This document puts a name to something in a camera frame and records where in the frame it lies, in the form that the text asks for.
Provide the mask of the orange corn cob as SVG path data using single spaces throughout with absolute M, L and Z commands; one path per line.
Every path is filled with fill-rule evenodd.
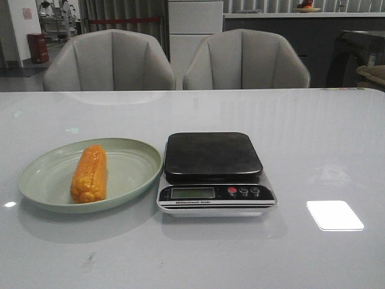
M 107 158 L 101 145 L 84 149 L 73 174 L 70 194 L 77 204 L 97 202 L 106 198 Z

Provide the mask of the black electronic kitchen scale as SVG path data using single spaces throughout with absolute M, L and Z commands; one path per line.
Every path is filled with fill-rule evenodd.
M 256 217 L 277 198 L 249 136 L 178 132 L 168 137 L 156 203 L 174 217 Z

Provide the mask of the grey upholstered chair right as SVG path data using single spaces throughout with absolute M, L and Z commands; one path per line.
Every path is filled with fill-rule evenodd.
M 185 90 L 303 89 L 310 73 L 281 35 L 236 29 L 204 38 L 183 77 Z

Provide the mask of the grey upholstered chair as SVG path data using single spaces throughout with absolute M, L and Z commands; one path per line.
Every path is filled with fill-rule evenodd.
M 157 39 L 118 29 L 70 39 L 43 77 L 46 92 L 175 88 L 174 72 Z
M 204 38 L 183 77 L 185 90 L 303 89 L 310 73 L 281 35 L 236 29 Z

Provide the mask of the grey upholstered chair left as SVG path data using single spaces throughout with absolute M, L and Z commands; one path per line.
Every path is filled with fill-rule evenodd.
M 43 77 L 46 92 L 175 88 L 174 72 L 157 39 L 118 29 L 70 39 Z

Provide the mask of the white drawer cabinet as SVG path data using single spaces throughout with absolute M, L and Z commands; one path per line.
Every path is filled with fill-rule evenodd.
M 168 1 L 170 64 L 178 90 L 201 40 L 222 26 L 223 1 Z

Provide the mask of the light green round plate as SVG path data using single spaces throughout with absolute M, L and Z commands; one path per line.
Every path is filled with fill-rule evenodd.
M 106 152 L 106 198 L 75 203 L 70 183 L 83 150 L 100 145 Z M 66 214 L 103 211 L 144 193 L 158 178 L 162 157 L 147 143 L 126 138 L 99 138 L 67 144 L 43 154 L 29 164 L 18 180 L 20 192 L 44 210 Z

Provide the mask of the red barrier tape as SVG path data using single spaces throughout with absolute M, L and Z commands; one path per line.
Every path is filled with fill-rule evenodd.
M 146 17 L 138 19 L 96 19 L 89 20 L 89 24 L 93 25 L 107 25 L 107 24 L 127 24 L 127 23 L 157 23 L 160 22 L 162 17 Z

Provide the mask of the dark grey counter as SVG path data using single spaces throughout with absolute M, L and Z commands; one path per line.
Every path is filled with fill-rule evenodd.
M 334 42 L 342 30 L 383 31 L 384 13 L 226 13 L 223 30 L 280 34 L 306 65 L 311 87 L 324 87 Z

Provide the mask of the black appliance at right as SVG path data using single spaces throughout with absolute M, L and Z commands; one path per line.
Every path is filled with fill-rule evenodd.
M 384 31 L 343 30 L 334 43 L 326 87 L 356 87 L 360 66 L 384 64 Z

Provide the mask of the fruit bowl on counter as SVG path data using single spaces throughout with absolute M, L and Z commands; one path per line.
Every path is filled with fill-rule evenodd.
M 320 11 L 320 8 L 315 8 L 313 6 L 313 0 L 302 0 L 294 8 L 294 11 L 299 13 L 314 13 Z

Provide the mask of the red trash bin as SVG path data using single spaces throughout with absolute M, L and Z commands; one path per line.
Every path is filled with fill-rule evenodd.
M 27 35 L 31 61 L 36 64 L 49 61 L 48 49 L 45 42 L 45 36 L 39 33 Z

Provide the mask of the beige cushion at right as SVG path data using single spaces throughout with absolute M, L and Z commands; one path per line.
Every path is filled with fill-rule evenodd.
M 385 65 L 360 66 L 356 72 L 360 77 L 358 87 L 384 91 Z

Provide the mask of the pink paper wall notice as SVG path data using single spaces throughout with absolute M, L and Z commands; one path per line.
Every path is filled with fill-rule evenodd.
M 22 13 L 23 13 L 23 18 L 25 20 L 31 20 L 32 19 L 32 11 L 30 8 L 23 8 Z

